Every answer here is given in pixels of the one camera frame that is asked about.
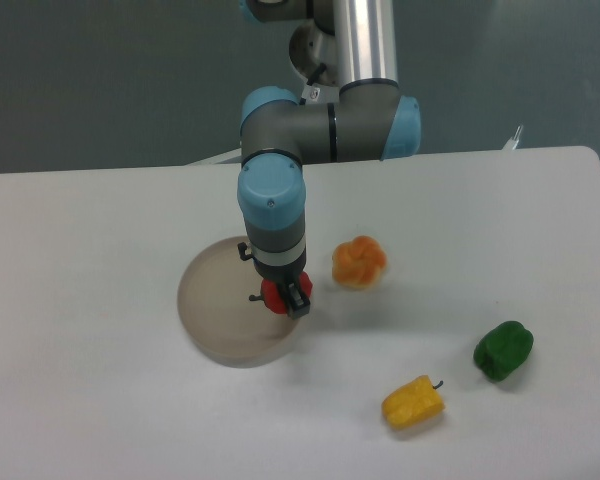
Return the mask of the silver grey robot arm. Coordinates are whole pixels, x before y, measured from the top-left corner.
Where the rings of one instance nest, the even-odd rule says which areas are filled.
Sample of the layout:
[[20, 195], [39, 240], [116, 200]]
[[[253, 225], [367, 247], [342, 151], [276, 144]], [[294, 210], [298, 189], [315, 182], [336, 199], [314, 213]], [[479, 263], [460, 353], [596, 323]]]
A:
[[242, 106], [237, 200], [248, 240], [239, 254], [272, 283], [283, 313], [298, 319], [310, 311], [301, 283], [304, 166], [413, 155], [420, 108], [399, 90], [392, 2], [243, 1], [240, 8], [259, 23], [301, 20], [335, 41], [334, 62], [318, 62], [306, 81], [324, 87], [325, 74], [334, 71], [336, 100], [313, 102], [267, 86]]

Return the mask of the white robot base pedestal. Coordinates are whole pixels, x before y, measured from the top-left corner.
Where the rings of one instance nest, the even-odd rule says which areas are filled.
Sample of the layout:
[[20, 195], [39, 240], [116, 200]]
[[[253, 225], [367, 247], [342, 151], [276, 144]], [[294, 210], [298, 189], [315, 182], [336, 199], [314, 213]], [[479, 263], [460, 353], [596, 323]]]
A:
[[[328, 100], [338, 100], [339, 87], [337, 84], [337, 52], [336, 40], [320, 30], [313, 20], [299, 26], [293, 33], [289, 43], [289, 57], [292, 66], [304, 82], [303, 90], [298, 98], [284, 89], [267, 86], [251, 92], [243, 102], [241, 120], [246, 120], [253, 110], [259, 108], [263, 101], [272, 100], [282, 95], [283, 100], [297, 100], [300, 105], [314, 105], [327, 103]], [[420, 123], [407, 127], [406, 120], [400, 120], [397, 130], [390, 134], [384, 147], [381, 159], [401, 158], [413, 155], [419, 148], [419, 140], [415, 140], [416, 133], [420, 133]], [[515, 150], [520, 142], [523, 125], [519, 125], [514, 135], [505, 143], [502, 150]], [[405, 134], [411, 145], [412, 140], [416, 146], [406, 146], [396, 143]], [[241, 159], [241, 150], [236, 149], [219, 154], [207, 159], [194, 162], [197, 165], [230, 164], [238, 163]]]

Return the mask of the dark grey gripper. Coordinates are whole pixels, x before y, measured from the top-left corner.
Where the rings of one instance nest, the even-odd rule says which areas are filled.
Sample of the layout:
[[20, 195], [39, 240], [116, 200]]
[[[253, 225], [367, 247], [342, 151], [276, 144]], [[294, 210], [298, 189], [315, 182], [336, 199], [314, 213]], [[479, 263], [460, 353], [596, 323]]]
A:
[[252, 261], [263, 279], [282, 289], [281, 298], [289, 318], [299, 319], [310, 312], [311, 302], [300, 282], [300, 275], [306, 266], [304, 241], [282, 252], [265, 251], [247, 242], [240, 242], [237, 249], [241, 260]]

